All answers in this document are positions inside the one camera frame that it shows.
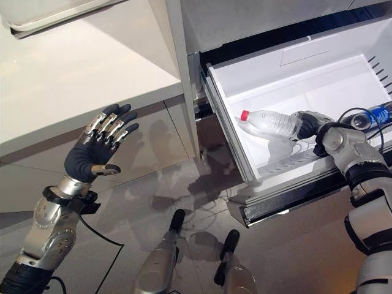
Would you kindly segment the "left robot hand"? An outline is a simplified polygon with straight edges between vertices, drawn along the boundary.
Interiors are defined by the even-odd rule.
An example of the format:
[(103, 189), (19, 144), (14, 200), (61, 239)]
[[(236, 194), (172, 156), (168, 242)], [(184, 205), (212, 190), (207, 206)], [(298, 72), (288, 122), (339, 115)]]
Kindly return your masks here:
[(117, 165), (109, 164), (120, 144), (139, 124), (131, 105), (113, 104), (105, 107), (85, 127), (78, 141), (69, 151), (64, 168), (68, 176), (84, 183), (92, 183), (97, 176), (121, 172)]

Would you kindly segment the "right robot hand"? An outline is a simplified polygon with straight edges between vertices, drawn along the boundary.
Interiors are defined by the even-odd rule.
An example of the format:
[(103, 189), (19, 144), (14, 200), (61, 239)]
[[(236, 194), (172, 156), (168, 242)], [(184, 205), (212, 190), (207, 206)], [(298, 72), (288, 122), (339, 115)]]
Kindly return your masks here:
[(298, 111), (293, 115), (301, 121), (301, 126), (296, 135), (299, 140), (317, 135), (323, 125), (334, 122), (332, 118), (316, 111)]

